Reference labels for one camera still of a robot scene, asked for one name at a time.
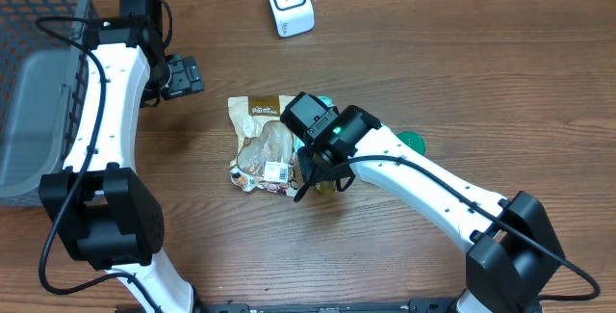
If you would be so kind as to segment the teal packet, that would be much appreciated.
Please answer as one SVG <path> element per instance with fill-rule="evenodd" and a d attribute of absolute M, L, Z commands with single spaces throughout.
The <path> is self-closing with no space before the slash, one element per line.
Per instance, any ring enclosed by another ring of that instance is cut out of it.
<path fill-rule="evenodd" d="M 318 99 L 322 101 L 327 107 L 333 107 L 335 105 L 333 99 L 328 96 L 319 95 Z"/>

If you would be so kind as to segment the yellow liquid bottle silver cap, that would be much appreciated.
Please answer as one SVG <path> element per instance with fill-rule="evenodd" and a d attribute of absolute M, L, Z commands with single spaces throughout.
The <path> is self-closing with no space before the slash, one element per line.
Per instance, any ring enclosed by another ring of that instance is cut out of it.
<path fill-rule="evenodd" d="M 321 195 L 329 196 L 336 191 L 336 183 L 333 181 L 323 181 L 315 185 L 315 190 Z"/>

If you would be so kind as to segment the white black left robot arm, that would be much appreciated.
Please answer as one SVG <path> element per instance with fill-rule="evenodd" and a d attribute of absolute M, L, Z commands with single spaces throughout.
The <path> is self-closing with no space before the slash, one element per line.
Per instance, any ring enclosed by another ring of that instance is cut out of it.
<path fill-rule="evenodd" d="M 163 248 L 162 207 L 135 169 L 139 112 L 201 92 L 191 57 L 168 54 L 172 14 L 165 0 L 119 0 L 116 17 L 87 19 L 78 48 L 88 82 L 76 138 L 39 199 L 68 255 L 120 281 L 143 312 L 199 312 L 195 288 Z"/>

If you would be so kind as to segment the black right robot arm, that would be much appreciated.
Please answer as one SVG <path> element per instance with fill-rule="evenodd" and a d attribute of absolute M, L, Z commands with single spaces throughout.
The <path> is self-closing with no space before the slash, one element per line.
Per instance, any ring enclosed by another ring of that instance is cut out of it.
<path fill-rule="evenodd" d="M 564 254 L 544 206 L 473 185 L 405 144 L 367 111 L 343 111 L 301 92 L 281 121 L 305 144 L 307 187 L 322 181 L 364 182 L 397 196 L 439 227 L 466 255 L 466 288 L 453 312 L 527 312 Z"/>

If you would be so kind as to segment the green lid white jar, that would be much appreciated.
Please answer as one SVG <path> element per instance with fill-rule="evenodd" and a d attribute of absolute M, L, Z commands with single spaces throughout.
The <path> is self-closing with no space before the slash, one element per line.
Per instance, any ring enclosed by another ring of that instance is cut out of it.
<path fill-rule="evenodd" d="M 425 155 L 424 139 L 418 133 L 405 131 L 398 133 L 397 137 L 417 153 Z"/>

